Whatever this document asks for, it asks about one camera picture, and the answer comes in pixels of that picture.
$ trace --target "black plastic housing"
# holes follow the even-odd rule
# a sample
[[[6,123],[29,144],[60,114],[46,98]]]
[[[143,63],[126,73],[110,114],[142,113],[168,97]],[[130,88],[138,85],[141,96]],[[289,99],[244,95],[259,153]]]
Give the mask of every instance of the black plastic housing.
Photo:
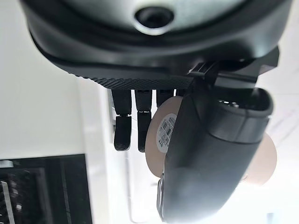
[[[164,222],[191,223],[217,212],[263,137],[273,111],[269,94],[261,89],[239,91],[238,96],[234,90],[220,91],[238,106],[223,104],[218,91],[199,78],[184,96],[159,183],[157,205]]]
[[[110,89],[144,90],[186,89],[200,62],[266,55],[291,2],[252,0],[209,26],[147,36],[89,20],[60,0],[21,0],[36,46],[56,66]]]

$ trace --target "barcode label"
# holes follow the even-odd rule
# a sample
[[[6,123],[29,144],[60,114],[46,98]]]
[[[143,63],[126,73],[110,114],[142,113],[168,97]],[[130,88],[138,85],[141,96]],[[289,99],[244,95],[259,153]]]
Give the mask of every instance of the barcode label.
[[[176,119],[176,114],[168,114],[159,125],[157,131],[157,147],[162,153],[167,153]]]

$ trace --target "white surface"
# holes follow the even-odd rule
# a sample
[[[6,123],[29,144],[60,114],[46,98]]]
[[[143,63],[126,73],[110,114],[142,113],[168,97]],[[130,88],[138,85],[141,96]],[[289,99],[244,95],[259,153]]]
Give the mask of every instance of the white surface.
[[[159,223],[156,209],[157,182],[147,166],[145,154],[138,151],[137,110],[132,91],[132,136],[128,153],[130,220],[133,223]],[[152,116],[157,110],[156,92],[153,92]]]
[[[83,152],[77,79],[37,51],[17,1],[1,0],[1,158]]]
[[[0,1],[0,105],[0,159],[85,153],[93,224],[130,223],[106,89],[47,61],[16,0]]]

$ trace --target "white wall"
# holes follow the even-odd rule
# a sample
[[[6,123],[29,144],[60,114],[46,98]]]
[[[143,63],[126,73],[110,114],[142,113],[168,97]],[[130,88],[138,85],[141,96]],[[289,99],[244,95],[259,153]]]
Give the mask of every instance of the white wall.
[[[84,152],[77,79],[34,47],[16,0],[0,1],[0,158]]]
[[[93,223],[130,223],[126,155],[112,139],[107,90],[52,65],[18,1],[0,0],[0,160],[85,154]]]

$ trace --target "tape roll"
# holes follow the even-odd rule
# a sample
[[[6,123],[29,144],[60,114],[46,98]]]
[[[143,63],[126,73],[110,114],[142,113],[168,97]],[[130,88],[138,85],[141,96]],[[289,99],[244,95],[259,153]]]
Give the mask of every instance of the tape roll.
[[[161,177],[165,155],[172,130],[183,98],[176,96],[166,100],[155,113],[145,141],[145,158],[153,175]]]
[[[256,186],[264,185],[273,175],[276,164],[277,152],[275,145],[271,137],[265,133],[241,182]]]
[[[182,97],[171,97],[166,100],[157,109],[149,125],[145,142],[145,157],[150,171],[157,177],[161,177],[164,169],[168,144],[182,100]],[[241,182],[257,186],[264,185],[273,175],[276,164],[275,145],[271,137],[265,133]]]

